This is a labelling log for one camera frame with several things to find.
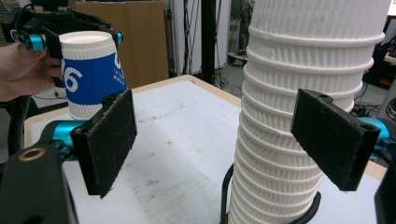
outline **white paper cup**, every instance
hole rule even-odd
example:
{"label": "white paper cup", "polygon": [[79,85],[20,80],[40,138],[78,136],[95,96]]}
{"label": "white paper cup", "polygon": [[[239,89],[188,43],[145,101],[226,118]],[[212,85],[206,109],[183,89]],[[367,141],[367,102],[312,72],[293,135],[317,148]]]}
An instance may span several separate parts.
{"label": "white paper cup", "polygon": [[296,214],[298,216],[304,213],[312,204],[312,200],[309,199],[297,204],[270,203],[258,198],[248,190],[242,189],[237,181],[233,181],[233,196],[250,215],[258,220],[267,222],[274,222],[273,220],[270,221],[267,219],[268,217],[271,219],[279,217],[296,217]]}
{"label": "white paper cup", "polygon": [[244,125],[257,138],[265,139],[265,142],[271,146],[297,152],[304,151],[292,133],[266,126],[251,117],[245,110],[242,110],[239,115],[239,123]]}
{"label": "white paper cup", "polygon": [[284,166],[276,164],[273,161],[268,161],[265,158],[261,158],[248,148],[243,147],[237,147],[235,152],[235,160],[237,159],[241,162],[244,162],[245,164],[245,167],[239,166],[241,169],[245,168],[246,171],[255,170],[260,174],[278,179],[305,181],[310,180],[314,177],[318,177],[322,174],[321,170],[318,168],[317,165],[305,167]]}
{"label": "white paper cup", "polygon": [[238,210],[238,205],[235,205],[234,202],[235,198],[231,196],[230,200],[230,212],[229,212],[229,219],[231,218],[231,222],[229,224],[234,223],[234,224],[239,224],[239,223],[248,223],[247,220],[243,218],[241,215],[241,211]]}
{"label": "white paper cup", "polygon": [[235,154],[235,163],[234,166],[234,175],[233,181],[239,181],[241,186],[244,186],[245,189],[256,195],[257,197],[270,202],[277,204],[299,204],[309,199],[313,199],[317,192],[318,186],[320,185],[320,179],[317,179],[317,182],[314,187],[308,190],[297,191],[293,193],[281,192],[273,189],[265,188],[263,185],[257,183],[259,179],[252,179],[248,176],[250,172],[250,168],[246,169],[248,166],[247,162],[240,155]]}
{"label": "white paper cup", "polygon": [[319,48],[356,48],[364,46],[373,46],[381,42],[385,35],[378,33],[372,37],[363,38],[320,38],[320,37],[299,37],[293,35],[277,35],[271,32],[265,32],[254,28],[253,26],[248,27],[250,35],[254,35],[261,40],[269,40],[276,43],[288,44],[293,46],[304,46],[304,47],[319,47]]}
{"label": "white paper cup", "polygon": [[277,43],[250,34],[248,49],[269,61],[309,67],[350,67],[370,62],[374,44],[361,47],[310,47]]}
{"label": "white paper cup", "polygon": [[250,26],[274,35],[356,42],[382,34],[388,10],[389,0],[257,1]]}
{"label": "white paper cup", "polygon": [[[247,48],[247,55],[249,57],[249,63],[255,62],[251,66],[247,63],[248,71],[253,77],[265,78],[263,75],[266,72],[262,71],[262,67],[258,66],[258,64],[264,65],[264,67],[272,67],[280,71],[282,77],[275,77],[278,82],[270,81],[274,84],[274,86],[282,86],[284,83],[288,83],[288,85],[294,86],[295,88],[304,88],[309,89],[311,91],[322,91],[327,93],[339,92],[337,90],[342,89],[342,91],[350,91],[351,89],[357,87],[361,82],[361,77],[363,72],[366,69],[369,69],[373,65],[373,59],[371,59],[368,63],[362,64],[354,67],[344,67],[344,68],[325,68],[325,67],[309,67],[309,66],[300,66],[294,64],[287,63],[278,63],[269,61],[261,55],[257,55],[252,53]],[[297,83],[291,84],[294,78],[299,78],[300,81]]]}
{"label": "white paper cup", "polygon": [[361,82],[364,70],[344,74],[315,74],[271,67],[249,59],[244,71],[260,82],[287,90],[340,92],[354,89]]}
{"label": "white paper cup", "polygon": [[279,111],[267,111],[259,106],[259,104],[253,104],[247,97],[242,96],[241,100],[242,110],[245,110],[251,117],[256,119],[258,122],[263,123],[266,126],[272,127],[274,129],[281,130],[283,132],[290,132],[292,114]]}
{"label": "white paper cup", "polygon": [[242,123],[240,123],[238,128],[237,145],[240,148],[248,148],[248,150],[259,157],[279,165],[289,167],[316,165],[314,160],[312,160],[305,151],[290,150],[268,144],[266,139],[257,138]]}
{"label": "white paper cup", "polygon": [[[283,111],[289,114],[294,112],[298,91],[282,89],[260,82],[252,77],[249,73],[245,74],[245,81],[242,85],[242,93],[249,101],[255,101],[258,104],[267,107],[266,110]],[[354,89],[344,92],[332,92],[327,94],[333,98],[332,103],[338,107],[348,110],[354,104],[354,97],[361,90],[362,82]]]}
{"label": "white paper cup", "polygon": [[[232,211],[237,211],[238,216],[241,217],[242,220],[244,220],[246,223],[289,223],[296,219],[297,217],[300,217],[303,215],[309,208],[309,206],[312,203],[313,198],[315,197],[316,191],[313,192],[313,197],[309,196],[307,197],[307,203],[306,206],[303,206],[303,208],[300,209],[295,209],[297,212],[292,213],[292,214],[285,214],[285,215],[280,215],[279,213],[287,213],[288,210],[292,210],[292,206],[289,204],[278,204],[277,206],[275,203],[262,203],[258,205],[254,205],[246,198],[243,198],[241,196],[240,192],[238,191],[238,187],[234,186],[242,186],[241,182],[238,182],[238,179],[233,180],[233,190],[232,192],[232,198],[231,201],[233,203],[233,210]],[[286,196],[280,196],[280,195],[271,195],[270,197],[286,197]]]}
{"label": "white paper cup", "polygon": [[237,166],[239,169],[242,169],[250,179],[255,180],[255,182],[263,188],[284,193],[297,193],[310,190],[322,177],[322,173],[318,173],[318,175],[304,180],[289,180],[268,175],[265,171],[259,171],[251,164],[247,166],[243,161],[239,161]]}
{"label": "white paper cup", "polygon": [[110,94],[126,91],[116,45],[111,34],[97,31],[59,36],[62,73],[74,119],[90,119]]}

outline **cardboard box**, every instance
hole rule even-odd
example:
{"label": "cardboard box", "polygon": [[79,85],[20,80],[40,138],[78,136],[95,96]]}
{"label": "cardboard box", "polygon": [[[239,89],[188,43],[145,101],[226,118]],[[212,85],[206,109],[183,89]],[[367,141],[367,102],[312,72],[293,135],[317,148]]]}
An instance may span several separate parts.
{"label": "cardboard box", "polygon": [[169,78],[162,2],[76,2],[76,9],[123,33],[119,56],[128,88]]}

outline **blue and white cup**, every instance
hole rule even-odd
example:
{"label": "blue and white cup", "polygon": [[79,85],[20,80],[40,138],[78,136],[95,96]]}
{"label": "blue and white cup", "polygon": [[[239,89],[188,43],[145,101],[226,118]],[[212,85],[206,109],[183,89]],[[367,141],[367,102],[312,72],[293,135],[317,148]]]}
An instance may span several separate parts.
{"label": "blue and white cup", "polygon": [[60,35],[64,85],[73,119],[90,119],[110,94],[127,84],[111,34],[98,31]]}

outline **stacked paper cups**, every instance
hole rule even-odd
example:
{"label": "stacked paper cups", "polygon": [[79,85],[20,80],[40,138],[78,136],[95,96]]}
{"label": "stacked paper cups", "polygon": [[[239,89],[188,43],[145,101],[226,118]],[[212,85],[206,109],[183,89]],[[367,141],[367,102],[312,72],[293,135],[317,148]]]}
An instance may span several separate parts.
{"label": "stacked paper cups", "polygon": [[289,223],[310,207],[322,172],[290,133],[297,91],[326,93],[350,111],[388,8],[389,0],[256,1],[230,223]]}

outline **table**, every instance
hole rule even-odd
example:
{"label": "table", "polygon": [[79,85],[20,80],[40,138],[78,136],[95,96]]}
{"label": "table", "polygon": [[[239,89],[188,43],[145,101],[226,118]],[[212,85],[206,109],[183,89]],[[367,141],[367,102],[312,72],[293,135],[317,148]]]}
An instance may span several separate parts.
{"label": "table", "polygon": [[[107,196],[88,195],[78,163],[64,163],[80,223],[219,223],[240,99],[192,76],[133,93],[138,135]],[[54,119],[70,119],[68,109],[26,120],[25,145]],[[369,162],[358,191],[349,193],[324,176],[311,223],[375,223],[374,194],[385,172]]]}

